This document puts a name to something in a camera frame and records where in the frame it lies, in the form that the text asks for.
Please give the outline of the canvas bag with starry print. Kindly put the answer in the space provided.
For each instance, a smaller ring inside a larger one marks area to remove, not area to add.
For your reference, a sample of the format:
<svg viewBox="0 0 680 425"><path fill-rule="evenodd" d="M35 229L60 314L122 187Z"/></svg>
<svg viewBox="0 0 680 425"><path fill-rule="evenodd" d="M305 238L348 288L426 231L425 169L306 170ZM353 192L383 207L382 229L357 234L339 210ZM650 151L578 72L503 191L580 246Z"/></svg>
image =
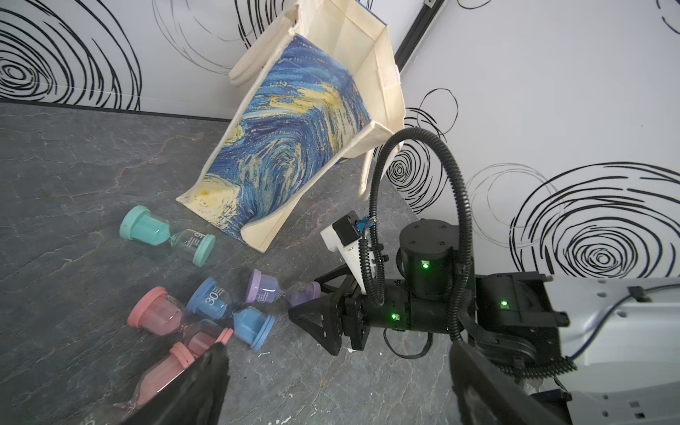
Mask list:
<svg viewBox="0 0 680 425"><path fill-rule="evenodd" d="M369 157L404 127L387 25L356 1L297 1L230 81L249 91L179 202L257 251L338 161Z"/></svg>

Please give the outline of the large pink hourglass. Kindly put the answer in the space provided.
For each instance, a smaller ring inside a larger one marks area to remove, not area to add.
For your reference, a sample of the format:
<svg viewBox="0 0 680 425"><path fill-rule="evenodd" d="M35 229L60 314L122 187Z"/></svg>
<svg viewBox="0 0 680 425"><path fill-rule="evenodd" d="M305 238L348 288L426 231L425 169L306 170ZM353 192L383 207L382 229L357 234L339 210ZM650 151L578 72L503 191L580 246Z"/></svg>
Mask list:
<svg viewBox="0 0 680 425"><path fill-rule="evenodd" d="M174 344L168 356L143 373L129 401L95 406L78 424L121 424L171 384L194 361L195 357L186 345Z"/></svg>

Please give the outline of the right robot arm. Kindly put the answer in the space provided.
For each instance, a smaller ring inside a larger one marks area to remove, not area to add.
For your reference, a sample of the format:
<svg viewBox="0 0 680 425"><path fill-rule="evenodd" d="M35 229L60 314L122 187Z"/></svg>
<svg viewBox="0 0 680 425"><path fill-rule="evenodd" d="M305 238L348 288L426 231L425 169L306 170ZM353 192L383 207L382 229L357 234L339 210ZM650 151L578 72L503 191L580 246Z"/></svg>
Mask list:
<svg viewBox="0 0 680 425"><path fill-rule="evenodd" d="M420 220L400 233L400 277L376 287L363 281L385 262L370 247L374 223L347 215L322 233L343 266L319 277L290 320L327 352L348 338L365 348L381 328L444 334L460 257L456 226ZM521 383L555 381L536 400L573 424L676 424L679 421L679 281L606 280L517 272L471 274L460 297L458 323L472 349Z"/></svg>

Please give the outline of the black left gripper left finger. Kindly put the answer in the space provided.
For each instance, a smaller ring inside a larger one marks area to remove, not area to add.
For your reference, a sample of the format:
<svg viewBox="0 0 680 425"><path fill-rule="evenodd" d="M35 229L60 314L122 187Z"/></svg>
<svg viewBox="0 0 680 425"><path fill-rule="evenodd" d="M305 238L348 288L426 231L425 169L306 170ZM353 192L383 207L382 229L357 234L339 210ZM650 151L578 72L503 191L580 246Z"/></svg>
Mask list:
<svg viewBox="0 0 680 425"><path fill-rule="evenodd" d="M217 344L166 389L123 422L141 424L216 424L230 381L228 350Z"/></svg>

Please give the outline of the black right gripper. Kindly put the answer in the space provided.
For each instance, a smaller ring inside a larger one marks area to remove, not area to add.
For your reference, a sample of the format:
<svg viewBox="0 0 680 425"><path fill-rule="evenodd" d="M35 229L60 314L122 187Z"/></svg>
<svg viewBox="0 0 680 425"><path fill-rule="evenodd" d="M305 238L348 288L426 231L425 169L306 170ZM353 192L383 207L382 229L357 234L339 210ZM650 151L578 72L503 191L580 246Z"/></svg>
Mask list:
<svg viewBox="0 0 680 425"><path fill-rule="evenodd" d="M319 297L290 308L293 324L333 356L342 348L343 335L355 350L361 350L373 328L424 332L426 350L436 334L457 339L473 329L476 283L467 221L453 225L419 220L403 228L395 258L398 279L385 276L386 259L375 220L365 219L356 228L358 274L342 307L338 294ZM315 281L322 290L337 290L329 283L347 276L353 274L343 264Z"/></svg>

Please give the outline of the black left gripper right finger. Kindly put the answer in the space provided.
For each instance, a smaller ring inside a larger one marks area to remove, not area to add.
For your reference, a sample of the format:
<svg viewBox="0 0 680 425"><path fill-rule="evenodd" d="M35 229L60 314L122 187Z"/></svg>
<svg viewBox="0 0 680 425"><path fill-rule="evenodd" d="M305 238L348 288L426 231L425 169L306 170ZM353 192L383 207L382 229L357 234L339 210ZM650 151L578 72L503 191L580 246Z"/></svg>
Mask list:
<svg viewBox="0 0 680 425"><path fill-rule="evenodd" d="M462 423L564 423L466 343L452 344L449 362Z"/></svg>

